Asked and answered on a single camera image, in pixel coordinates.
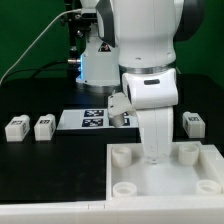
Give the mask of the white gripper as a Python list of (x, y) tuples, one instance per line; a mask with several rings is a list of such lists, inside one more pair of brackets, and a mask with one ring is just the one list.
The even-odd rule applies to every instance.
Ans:
[(128, 97), (122, 93), (113, 93), (108, 97), (108, 118), (112, 125), (116, 128), (124, 125), (124, 114), (126, 112), (133, 113), (134, 108)]

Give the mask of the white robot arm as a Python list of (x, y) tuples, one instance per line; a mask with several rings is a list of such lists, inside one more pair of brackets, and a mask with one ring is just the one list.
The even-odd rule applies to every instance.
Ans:
[(80, 0), (90, 21), (77, 86), (108, 93), (112, 124), (137, 115), (145, 157), (171, 153), (178, 104), (173, 43), (190, 39), (204, 19), (204, 0)]

